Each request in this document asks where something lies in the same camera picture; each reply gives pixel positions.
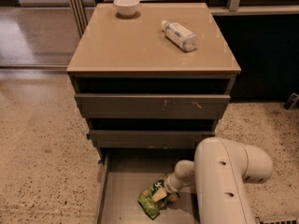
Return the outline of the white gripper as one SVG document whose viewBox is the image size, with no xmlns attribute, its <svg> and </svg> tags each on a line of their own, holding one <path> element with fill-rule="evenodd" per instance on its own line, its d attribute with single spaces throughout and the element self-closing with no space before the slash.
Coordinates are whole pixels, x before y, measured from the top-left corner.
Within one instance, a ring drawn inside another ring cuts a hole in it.
<svg viewBox="0 0 299 224">
<path fill-rule="evenodd" d="M 175 173 L 169 175 L 164 181 L 164 188 L 158 189 L 153 195 L 152 200 L 157 203 L 170 194 L 179 192 L 184 187 L 184 182 Z"/>
</svg>

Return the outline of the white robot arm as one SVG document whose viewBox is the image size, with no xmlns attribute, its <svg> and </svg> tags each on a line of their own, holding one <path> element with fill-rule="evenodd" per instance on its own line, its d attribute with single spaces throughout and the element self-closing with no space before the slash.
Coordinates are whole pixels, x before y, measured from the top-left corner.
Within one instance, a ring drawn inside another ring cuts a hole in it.
<svg viewBox="0 0 299 224">
<path fill-rule="evenodd" d="M 245 185 L 262 184 L 272 173 L 273 162 L 262 149 L 211 137 L 197 146 L 193 161 L 176 164 L 152 200 L 194 185 L 201 224 L 256 224 Z"/>
</svg>

